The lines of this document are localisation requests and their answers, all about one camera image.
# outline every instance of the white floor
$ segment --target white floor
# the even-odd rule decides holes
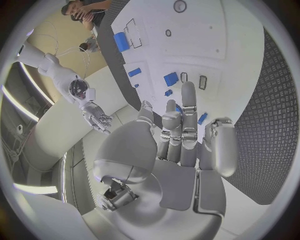
[[[114,131],[121,125],[133,121],[136,119],[137,113],[138,111],[130,105],[118,110],[114,114],[115,118],[110,130]],[[156,142],[159,141],[160,133],[161,129],[155,127],[153,137]],[[105,138],[106,135],[95,130],[92,130],[83,138],[86,169],[88,171],[93,197],[104,187],[101,183],[97,182],[93,176],[93,162],[98,150],[98,147],[95,147],[95,145],[100,146]],[[255,223],[265,213],[268,205],[257,204],[225,179],[223,179],[223,183],[227,199],[226,215],[215,240],[233,240]]]

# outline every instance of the white robot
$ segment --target white robot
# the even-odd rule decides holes
[[[52,78],[59,92],[78,103],[94,129],[110,134],[111,116],[93,103],[95,89],[59,60],[24,43],[16,61],[38,68]],[[221,177],[231,176],[238,162],[234,125],[227,118],[205,127],[197,163],[197,106],[192,82],[182,85],[183,113],[169,100],[162,116],[163,131],[157,146],[152,105],[141,103],[135,121],[122,125],[99,146],[93,173],[107,186],[97,195],[101,214],[130,239],[205,239],[218,232],[226,211]]]
[[[44,53],[27,41],[20,49],[16,62],[38,69],[44,76],[50,77],[60,94],[71,104],[77,103],[87,123],[95,130],[107,134],[113,116],[107,116],[93,101],[96,97],[94,88],[81,79],[73,70],[60,65],[58,58]]]

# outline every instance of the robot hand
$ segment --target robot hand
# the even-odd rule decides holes
[[[181,88],[183,113],[176,111],[176,102],[169,100],[166,113],[162,116],[164,127],[160,135],[157,157],[178,163],[181,166],[195,167],[197,160],[197,107],[196,91],[188,81]]]
[[[93,102],[87,103],[81,108],[84,119],[95,130],[109,135],[111,132],[107,130],[110,128],[110,123],[113,120],[113,116],[105,115],[101,107]]]

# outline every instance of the man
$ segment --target man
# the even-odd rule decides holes
[[[94,24],[99,27],[105,15],[105,11],[109,9],[112,0],[75,0],[69,1],[63,6],[61,13],[63,15],[75,16],[86,29],[92,30]]]
[[[80,51],[87,51],[88,53],[95,53],[100,51],[100,48],[98,47],[96,39],[91,36],[88,39],[84,41],[84,43],[80,44]]]

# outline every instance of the person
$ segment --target person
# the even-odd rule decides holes
[[[100,51],[100,48],[98,47],[96,39],[91,36],[87,38],[84,43],[80,44],[79,47],[81,48],[80,51],[83,52],[84,50],[89,53],[95,53],[97,51]]]
[[[61,8],[63,15],[74,16],[72,20],[79,20],[86,29],[92,30],[94,25],[100,26],[109,9],[112,0],[74,0]]]

